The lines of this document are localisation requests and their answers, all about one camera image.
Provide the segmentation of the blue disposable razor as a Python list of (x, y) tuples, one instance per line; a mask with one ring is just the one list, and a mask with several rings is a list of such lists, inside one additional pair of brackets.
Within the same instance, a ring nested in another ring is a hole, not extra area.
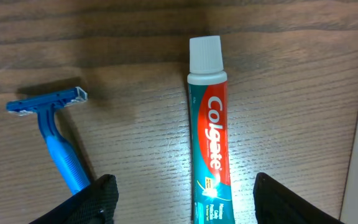
[(86, 102), (87, 99), (87, 92), (76, 86), (6, 104), (6, 109), (10, 113), (19, 116), (33, 113), (37, 115), (39, 130), (49, 154), (73, 195), (89, 186), (90, 179), (73, 146), (59, 133), (55, 124), (55, 112), (66, 106)]

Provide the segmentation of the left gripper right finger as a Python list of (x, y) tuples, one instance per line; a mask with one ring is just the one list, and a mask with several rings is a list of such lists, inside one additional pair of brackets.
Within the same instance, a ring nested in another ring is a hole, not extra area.
[(258, 224), (343, 224), (266, 173), (256, 175), (253, 194)]

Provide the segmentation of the Colgate toothpaste tube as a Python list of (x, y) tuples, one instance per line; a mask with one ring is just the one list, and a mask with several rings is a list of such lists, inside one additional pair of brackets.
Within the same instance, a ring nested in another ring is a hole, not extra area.
[(218, 35), (190, 39), (187, 76), (194, 223), (234, 223), (227, 126), (227, 73)]

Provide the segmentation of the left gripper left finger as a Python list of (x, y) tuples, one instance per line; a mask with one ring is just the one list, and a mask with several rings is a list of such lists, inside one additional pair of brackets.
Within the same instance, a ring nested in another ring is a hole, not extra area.
[(105, 174), (30, 224), (113, 224), (118, 199), (116, 177)]

